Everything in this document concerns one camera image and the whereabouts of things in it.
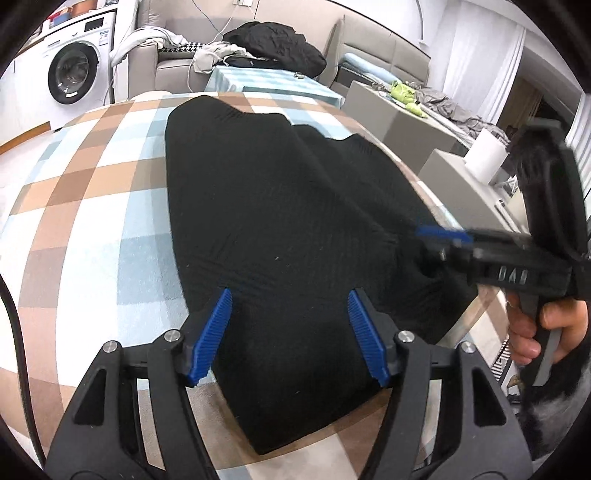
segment light blue rolled fabric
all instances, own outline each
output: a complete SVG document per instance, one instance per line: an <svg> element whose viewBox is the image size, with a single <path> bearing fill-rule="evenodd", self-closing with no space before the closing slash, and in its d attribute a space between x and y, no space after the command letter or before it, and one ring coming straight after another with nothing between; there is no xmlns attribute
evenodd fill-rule
<svg viewBox="0 0 591 480"><path fill-rule="evenodd" d="M383 80L389 85L392 85L392 83L394 82L402 81L398 77L396 77L396 75L390 73L388 70L374 65L370 61L364 60L361 57L355 55L354 53L346 53L345 55L343 55L341 58L341 63L343 61L346 61L347 63L358 69L359 73L370 73L373 76L379 78L380 80Z"/></svg>

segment white washing machine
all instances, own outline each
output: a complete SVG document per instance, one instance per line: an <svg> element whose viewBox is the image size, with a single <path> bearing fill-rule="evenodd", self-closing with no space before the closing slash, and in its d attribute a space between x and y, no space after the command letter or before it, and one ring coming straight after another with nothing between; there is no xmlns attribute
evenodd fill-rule
<svg viewBox="0 0 591 480"><path fill-rule="evenodd" d="M47 79L44 107L52 129L113 102L109 52L114 29L115 12L107 12L68 25L44 39L41 74Z"/></svg>

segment silver bolt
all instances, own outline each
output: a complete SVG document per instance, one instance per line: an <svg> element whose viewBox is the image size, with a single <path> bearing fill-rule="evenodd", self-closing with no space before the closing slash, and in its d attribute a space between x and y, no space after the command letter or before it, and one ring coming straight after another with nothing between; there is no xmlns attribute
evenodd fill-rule
<svg viewBox="0 0 591 480"><path fill-rule="evenodd" d="M103 345L104 353L111 353L115 350L117 350L117 342L115 342L114 340L109 340L108 342L105 342L105 344Z"/></svg>
<svg viewBox="0 0 591 480"><path fill-rule="evenodd" d="M164 334L164 340L167 342L176 342L179 338L181 338L181 332L178 330L169 330Z"/></svg>
<svg viewBox="0 0 591 480"><path fill-rule="evenodd" d="M462 350L466 353L474 353L476 352L476 345L472 342L462 342Z"/></svg>
<svg viewBox="0 0 591 480"><path fill-rule="evenodd" d="M398 339L403 343L411 343L414 341L414 333L409 332L408 330L403 330L398 333Z"/></svg>

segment sofa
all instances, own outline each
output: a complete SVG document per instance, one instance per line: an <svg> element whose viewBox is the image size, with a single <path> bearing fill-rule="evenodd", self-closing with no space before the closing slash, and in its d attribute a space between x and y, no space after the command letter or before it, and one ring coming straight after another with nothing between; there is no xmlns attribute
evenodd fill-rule
<svg viewBox="0 0 591 480"><path fill-rule="evenodd" d="M223 26L229 14L224 12L210 14L213 22ZM230 31L243 23L252 20L248 9L237 9L225 31ZM163 27L182 35L191 42L211 42L217 31L209 20L190 1L179 0L142 0L138 5L136 27ZM140 93L152 90L164 90L171 93L186 93L187 74L189 85L194 92L202 92L209 80L208 74L189 72L193 52L160 52L156 45L140 45L131 50L129 59L128 97L133 98Z"/></svg>
<svg viewBox="0 0 591 480"><path fill-rule="evenodd" d="M345 14L336 23L326 51L327 66L317 80L346 96L352 78L340 72L341 59L354 53L388 70L403 82L427 83L429 56L404 38L359 15Z"/></svg>

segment wooden baseboard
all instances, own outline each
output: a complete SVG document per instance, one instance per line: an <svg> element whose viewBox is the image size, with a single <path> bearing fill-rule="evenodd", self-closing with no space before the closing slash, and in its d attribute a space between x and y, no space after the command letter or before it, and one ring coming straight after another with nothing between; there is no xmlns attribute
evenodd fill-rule
<svg viewBox="0 0 591 480"><path fill-rule="evenodd" d="M45 132L49 132L51 130L51 126L49 122L45 122L44 124L37 125L26 132L23 132L18 137L14 137L12 140L9 140L3 145L0 145L0 155L6 153L8 150L19 146L21 143L25 143L27 140L30 140L37 135L44 134Z"/></svg>

